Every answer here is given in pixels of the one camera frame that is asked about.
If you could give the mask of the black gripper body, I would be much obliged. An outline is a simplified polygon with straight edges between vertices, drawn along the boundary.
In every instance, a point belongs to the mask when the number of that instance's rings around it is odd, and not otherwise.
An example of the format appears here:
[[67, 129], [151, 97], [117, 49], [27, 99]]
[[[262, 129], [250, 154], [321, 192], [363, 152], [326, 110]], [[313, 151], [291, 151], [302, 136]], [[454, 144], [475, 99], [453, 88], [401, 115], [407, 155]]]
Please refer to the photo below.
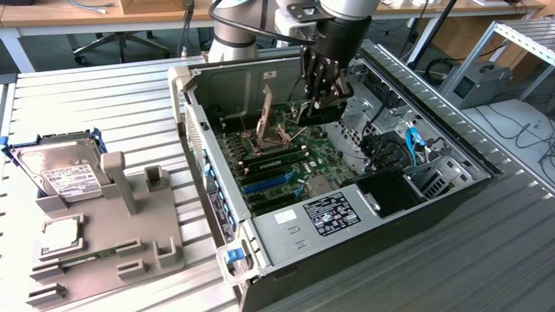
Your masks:
[[317, 43], [311, 45], [317, 58], [347, 64], [361, 48], [371, 21], [371, 16], [359, 20], [335, 18], [319, 21]]

